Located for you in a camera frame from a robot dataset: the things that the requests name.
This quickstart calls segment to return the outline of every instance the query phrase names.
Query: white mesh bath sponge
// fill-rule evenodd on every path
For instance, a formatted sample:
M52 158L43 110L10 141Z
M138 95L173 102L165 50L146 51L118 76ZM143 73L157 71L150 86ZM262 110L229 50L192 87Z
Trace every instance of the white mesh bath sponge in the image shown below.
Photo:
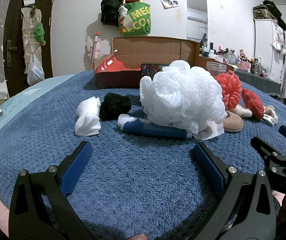
M226 115L222 88L209 72L173 61L140 81L140 101L148 119L158 125L191 130L206 128L206 120L221 123Z

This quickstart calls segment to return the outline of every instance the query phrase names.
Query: blue blanket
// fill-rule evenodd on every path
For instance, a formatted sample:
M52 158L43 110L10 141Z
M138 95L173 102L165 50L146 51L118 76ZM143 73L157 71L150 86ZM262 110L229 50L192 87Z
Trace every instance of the blue blanket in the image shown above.
M251 147L260 136L286 155L286 139L278 133L286 125L286 106L259 90L263 104L275 107L279 122L244 120L239 133L224 133L205 141L227 165L256 173L264 162ZM79 73L21 110L0 130L0 197L10 205L18 172L45 171L58 165L82 140L92 144L93 155L68 201L98 239L124 240L139 233L149 239L185 239L202 223L218 197L191 158L197 142L125 134L117 120L101 122L99 135L77 137L74 125L78 104L106 93L129 96L131 112L143 113L139 90L95 90L92 71Z

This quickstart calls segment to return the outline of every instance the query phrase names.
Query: grey tablecloth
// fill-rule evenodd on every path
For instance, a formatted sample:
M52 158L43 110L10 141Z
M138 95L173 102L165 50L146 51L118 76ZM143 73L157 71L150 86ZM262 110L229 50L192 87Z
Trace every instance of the grey tablecloth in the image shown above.
M240 69L235 70L234 73L241 81L261 90L270 96L281 98L281 84Z

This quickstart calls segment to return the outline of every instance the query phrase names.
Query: silver bolt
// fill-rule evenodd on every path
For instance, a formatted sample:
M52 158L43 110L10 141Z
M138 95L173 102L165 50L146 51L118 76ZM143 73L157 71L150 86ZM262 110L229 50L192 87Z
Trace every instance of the silver bolt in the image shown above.
M58 168L53 165L53 166L49 167L49 172L56 172L57 169Z
M264 177L265 176L265 171L259 170L259 175Z
M26 170L20 171L20 176L24 176L26 174Z
M236 173L237 172L237 169L235 168L235 167L229 167L228 168L228 171L230 172L230 173Z

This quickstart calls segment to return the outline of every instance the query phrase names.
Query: light blue bed sheet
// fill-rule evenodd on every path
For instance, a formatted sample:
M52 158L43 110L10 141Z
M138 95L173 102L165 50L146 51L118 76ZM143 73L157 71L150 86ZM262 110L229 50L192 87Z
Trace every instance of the light blue bed sheet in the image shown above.
M35 84L14 97L11 97L0 106L3 116L0 118L0 129L11 120L19 111L28 106L35 99L50 91L54 87L73 77L74 75L59 76L45 79Z

